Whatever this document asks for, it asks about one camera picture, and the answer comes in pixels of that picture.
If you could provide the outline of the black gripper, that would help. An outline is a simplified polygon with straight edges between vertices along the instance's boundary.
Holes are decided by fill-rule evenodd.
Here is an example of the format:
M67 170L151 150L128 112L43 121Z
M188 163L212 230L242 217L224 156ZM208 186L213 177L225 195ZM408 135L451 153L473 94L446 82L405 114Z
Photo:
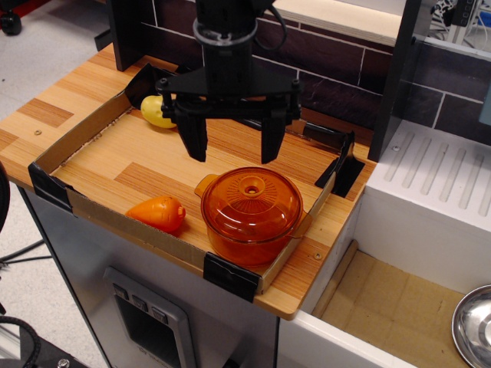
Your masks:
M206 118L262 120L261 161L277 159L285 122L301 113L299 80L269 72L252 58L254 36L198 36L203 66L156 82L163 115L177 121L189 156L206 161Z

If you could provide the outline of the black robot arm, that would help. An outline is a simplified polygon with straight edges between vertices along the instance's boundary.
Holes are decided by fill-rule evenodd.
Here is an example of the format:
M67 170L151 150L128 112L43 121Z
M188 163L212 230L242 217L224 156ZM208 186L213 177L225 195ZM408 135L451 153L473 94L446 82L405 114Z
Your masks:
M271 1L197 1L195 39L203 50L203 67L156 83L163 117L171 119L188 154L206 160L208 119L257 120L261 161L278 156L285 128L301 113L302 84L269 72L252 59L258 19Z

